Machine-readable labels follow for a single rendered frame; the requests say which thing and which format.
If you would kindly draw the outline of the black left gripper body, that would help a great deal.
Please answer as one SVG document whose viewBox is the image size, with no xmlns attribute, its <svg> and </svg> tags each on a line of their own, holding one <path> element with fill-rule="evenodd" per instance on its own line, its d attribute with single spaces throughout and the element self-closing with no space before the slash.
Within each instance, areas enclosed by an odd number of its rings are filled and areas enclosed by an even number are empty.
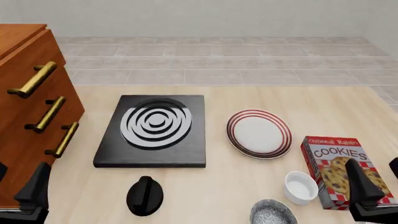
<svg viewBox="0 0 398 224">
<path fill-rule="evenodd" d="M 44 224 L 48 214 L 48 205 L 0 208 L 0 224 Z"/>
</svg>

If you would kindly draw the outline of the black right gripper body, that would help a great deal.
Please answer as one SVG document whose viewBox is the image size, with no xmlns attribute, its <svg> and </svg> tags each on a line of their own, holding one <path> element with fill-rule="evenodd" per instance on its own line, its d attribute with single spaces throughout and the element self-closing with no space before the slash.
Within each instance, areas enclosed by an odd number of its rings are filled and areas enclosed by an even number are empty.
<svg viewBox="0 0 398 224">
<path fill-rule="evenodd" d="M 349 211 L 356 222 L 398 224 L 398 203 L 363 205 L 351 202 Z"/>
</svg>

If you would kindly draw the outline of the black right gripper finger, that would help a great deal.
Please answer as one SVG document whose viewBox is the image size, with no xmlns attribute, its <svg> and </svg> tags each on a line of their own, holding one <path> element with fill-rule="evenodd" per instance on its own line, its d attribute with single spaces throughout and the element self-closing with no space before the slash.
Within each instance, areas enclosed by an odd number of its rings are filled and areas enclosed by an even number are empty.
<svg viewBox="0 0 398 224">
<path fill-rule="evenodd" d="M 385 196 L 384 192 L 368 178 L 356 160 L 349 159 L 345 167 L 349 180 L 350 205 L 358 203 L 364 207 L 378 206 L 378 201 Z"/>
<path fill-rule="evenodd" d="M 396 157 L 390 161 L 389 167 L 390 167 L 392 173 L 394 173 L 395 177 L 398 178 L 398 157 Z"/>
</svg>

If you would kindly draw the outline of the white ramekin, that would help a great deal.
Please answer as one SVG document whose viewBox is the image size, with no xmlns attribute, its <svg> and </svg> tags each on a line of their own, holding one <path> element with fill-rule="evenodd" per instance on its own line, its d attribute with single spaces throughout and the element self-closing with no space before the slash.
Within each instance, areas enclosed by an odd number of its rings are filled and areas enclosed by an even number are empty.
<svg viewBox="0 0 398 224">
<path fill-rule="evenodd" d="M 308 205 L 318 196 L 318 185 L 308 174 L 292 171 L 285 176 L 284 193 L 292 203 Z"/>
</svg>

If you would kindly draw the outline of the black patterned bowl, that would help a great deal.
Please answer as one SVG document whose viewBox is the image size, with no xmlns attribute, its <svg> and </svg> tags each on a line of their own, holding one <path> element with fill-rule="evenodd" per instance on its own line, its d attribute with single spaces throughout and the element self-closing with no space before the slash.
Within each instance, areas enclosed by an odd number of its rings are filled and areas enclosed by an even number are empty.
<svg viewBox="0 0 398 224">
<path fill-rule="evenodd" d="M 298 224 L 289 207 L 274 199 L 263 199 L 255 203 L 249 215 L 250 224 Z"/>
</svg>

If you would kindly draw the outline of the white plate with red rings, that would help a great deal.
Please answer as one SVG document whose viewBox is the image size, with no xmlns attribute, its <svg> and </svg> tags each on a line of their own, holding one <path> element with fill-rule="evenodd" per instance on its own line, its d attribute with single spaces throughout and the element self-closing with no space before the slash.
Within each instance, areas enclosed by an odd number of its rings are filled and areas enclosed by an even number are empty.
<svg viewBox="0 0 398 224">
<path fill-rule="evenodd" d="M 283 119 L 265 110 L 241 110 L 226 123 L 228 141 L 239 152 L 256 159 L 271 160 L 287 154 L 293 134 Z"/>
</svg>

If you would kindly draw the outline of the flat black stove plate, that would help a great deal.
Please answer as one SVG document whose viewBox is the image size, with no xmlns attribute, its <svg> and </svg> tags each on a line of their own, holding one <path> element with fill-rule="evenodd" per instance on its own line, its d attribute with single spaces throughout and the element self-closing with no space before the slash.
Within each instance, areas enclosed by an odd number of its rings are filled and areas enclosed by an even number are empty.
<svg viewBox="0 0 398 224">
<path fill-rule="evenodd" d="M 97 168 L 205 167 L 205 97 L 121 96 L 93 165 Z"/>
</svg>

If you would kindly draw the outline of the red cookies box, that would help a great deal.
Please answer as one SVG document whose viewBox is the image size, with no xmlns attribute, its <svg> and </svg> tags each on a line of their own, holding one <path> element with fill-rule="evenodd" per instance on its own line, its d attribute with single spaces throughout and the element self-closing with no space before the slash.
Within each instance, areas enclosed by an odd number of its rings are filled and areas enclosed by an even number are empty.
<svg viewBox="0 0 398 224">
<path fill-rule="evenodd" d="M 397 202 L 357 139 L 307 136 L 300 148 L 310 176 L 318 185 L 324 209 L 348 209 L 349 180 L 345 164 L 350 159 L 356 160 L 371 182 L 384 192 L 385 197 L 378 204 Z"/>
</svg>

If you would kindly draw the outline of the round black stove knob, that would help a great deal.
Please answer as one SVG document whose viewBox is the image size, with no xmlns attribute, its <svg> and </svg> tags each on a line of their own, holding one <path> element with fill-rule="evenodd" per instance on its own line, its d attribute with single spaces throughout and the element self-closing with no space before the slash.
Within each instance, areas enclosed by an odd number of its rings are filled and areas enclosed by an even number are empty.
<svg viewBox="0 0 398 224">
<path fill-rule="evenodd" d="M 126 203 L 133 214 L 144 217 L 156 212 L 161 207 L 163 199 L 162 186 L 152 177 L 142 176 L 129 189 Z"/>
</svg>

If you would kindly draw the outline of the wooden cabinet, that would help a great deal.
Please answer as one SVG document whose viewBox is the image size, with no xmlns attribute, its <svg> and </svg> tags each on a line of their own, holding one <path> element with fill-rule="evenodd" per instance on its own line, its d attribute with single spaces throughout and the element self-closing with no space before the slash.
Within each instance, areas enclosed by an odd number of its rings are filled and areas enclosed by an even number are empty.
<svg viewBox="0 0 398 224">
<path fill-rule="evenodd" d="M 0 24 L 0 59 L 47 29 L 44 24 Z"/>
</svg>

